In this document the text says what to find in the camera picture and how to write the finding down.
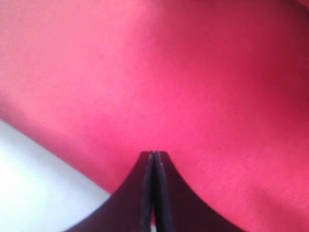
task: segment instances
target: red fabric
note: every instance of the red fabric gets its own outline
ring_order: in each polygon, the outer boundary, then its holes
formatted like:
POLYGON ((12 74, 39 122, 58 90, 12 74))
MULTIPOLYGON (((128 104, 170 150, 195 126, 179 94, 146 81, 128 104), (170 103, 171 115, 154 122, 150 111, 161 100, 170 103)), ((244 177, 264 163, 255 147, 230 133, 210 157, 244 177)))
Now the red fabric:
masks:
POLYGON ((309 6, 2 1, 0 116, 114 191, 166 150, 241 228, 309 231, 309 6))

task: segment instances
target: white surface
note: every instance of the white surface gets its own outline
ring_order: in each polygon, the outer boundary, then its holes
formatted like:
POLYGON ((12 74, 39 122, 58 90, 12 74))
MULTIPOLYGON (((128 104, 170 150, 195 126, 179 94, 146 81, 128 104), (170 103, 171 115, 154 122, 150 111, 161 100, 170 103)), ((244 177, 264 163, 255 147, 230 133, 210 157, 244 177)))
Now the white surface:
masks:
POLYGON ((0 121, 0 232, 60 232, 108 194, 0 121))

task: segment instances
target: red cloth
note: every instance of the red cloth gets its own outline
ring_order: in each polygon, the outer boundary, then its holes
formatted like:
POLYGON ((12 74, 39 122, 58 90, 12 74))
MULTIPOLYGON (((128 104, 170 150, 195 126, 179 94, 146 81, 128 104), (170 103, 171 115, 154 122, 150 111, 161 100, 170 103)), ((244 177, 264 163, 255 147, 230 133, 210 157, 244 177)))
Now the red cloth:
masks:
POLYGON ((141 150, 166 150, 191 188, 241 228, 309 231, 306 7, 0 5, 4 120, 108 191, 141 150))

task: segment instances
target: black object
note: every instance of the black object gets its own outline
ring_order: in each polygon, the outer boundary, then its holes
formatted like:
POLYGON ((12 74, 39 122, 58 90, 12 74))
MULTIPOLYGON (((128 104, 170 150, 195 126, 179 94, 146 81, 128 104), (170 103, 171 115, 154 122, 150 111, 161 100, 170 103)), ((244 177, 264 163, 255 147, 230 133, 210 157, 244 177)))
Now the black object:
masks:
POLYGON ((119 189, 66 232, 241 232, 185 183, 166 152, 142 152, 119 189))

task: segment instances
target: pink satin fabric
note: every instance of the pink satin fabric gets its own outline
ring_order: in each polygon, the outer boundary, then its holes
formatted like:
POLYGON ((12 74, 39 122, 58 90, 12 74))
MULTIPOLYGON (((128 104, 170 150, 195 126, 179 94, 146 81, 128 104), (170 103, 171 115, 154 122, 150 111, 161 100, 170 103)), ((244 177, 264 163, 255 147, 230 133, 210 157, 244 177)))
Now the pink satin fabric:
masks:
POLYGON ((242 229, 309 231, 308 6, 2 1, 0 117, 110 192, 165 150, 242 229))

